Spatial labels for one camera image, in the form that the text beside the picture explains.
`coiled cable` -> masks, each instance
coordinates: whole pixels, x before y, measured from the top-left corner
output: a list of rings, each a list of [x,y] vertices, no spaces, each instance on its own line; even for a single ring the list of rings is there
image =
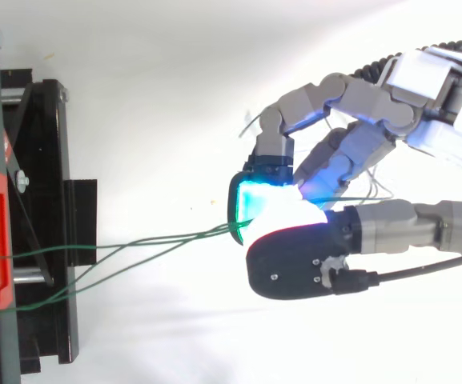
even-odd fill
[[[441,44],[434,44],[433,46],[438,46],[439,48],[443,48],[445,50],[462,52],[462,40],[459,40],[458,42],[442,42]],[[425,50],[426,48],[428,47],[424,46],[421,48],[421,50]],[[382,74],[382,71],[384,70],[388,61],[400,55],[401,52],[398,52],[397,54],[391,54],[386,58],[381,58],[376,62],[372,62],[371,64],[367,64],[366,66],[359,68],[354,72],[354,74],[351,74],[351,76],[354,78],[362,78],[367,82],[372,82],[375,84],[378,82],[380,75]]]

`metal rod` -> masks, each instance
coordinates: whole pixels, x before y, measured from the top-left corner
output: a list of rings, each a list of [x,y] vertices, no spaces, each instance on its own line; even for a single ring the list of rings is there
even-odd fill
[[[2,88],[1,103],[4,106],[19,104],[24,95],[25,88]]]
[[[37,266],[14,269],[14,284],[31,284],[46,282],[42,271]]]

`white background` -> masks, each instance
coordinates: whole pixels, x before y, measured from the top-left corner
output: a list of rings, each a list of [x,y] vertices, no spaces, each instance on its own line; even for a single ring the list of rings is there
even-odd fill
[[[331,72],[462,39],[462,1],[0,0],[0,27],[3,68],[70,89],[70,173],[98,179],[108,244],[225,222],[228,183],[253,144],[237,139],[247,113]],[[299,135],[298,149],[326,129]],[[403,146],[378,177],[413,202],[462,200],[461,170]],[[359,180],[350,194],[366,190]],[[123,252],[87,281],[155,251]],[[385,271],[449,256],[352,263]],[[225,236],[80,295],[78,320],[75,363],[44,358],[24,383],[462,384],[462,267],[273,302],[253,294],[243,250]]]

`cable connector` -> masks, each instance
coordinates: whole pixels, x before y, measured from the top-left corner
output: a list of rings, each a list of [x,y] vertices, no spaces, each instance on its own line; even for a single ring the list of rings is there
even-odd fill
[[[333,271],[331,281],[334,294],[354,294],[368,290],[370,286],[380,285],[378,274],[366,270]]]

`black metal bracket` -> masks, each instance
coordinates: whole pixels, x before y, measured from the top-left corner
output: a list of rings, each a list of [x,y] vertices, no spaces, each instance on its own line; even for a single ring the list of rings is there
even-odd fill
[[[56,80],[28,82],[30,76],[24,70],[3,70],[1,80],[3,89],[24,89],[20,104],[3,105],[6,133],[13,143],[13,153],[7,156],[10,181],[17,185],[14,175],[18,170],[30,179],[23,193],[15,187],[15,193],[10,194],[14,253],[37,247],[96,244],[97,181],[70,180],[62,84]],[[96,262],[94,250],[39,256],[53,283],[16,285],[18,306],[50,297],[74,280],[75,266]],[[14,267],[30,267],[38,260],[17,259]],[[58,355],[60,364],[73,362],[79,352],[76,298],[19,313],[18,329],[23,374],[39,372],[41,356]]]

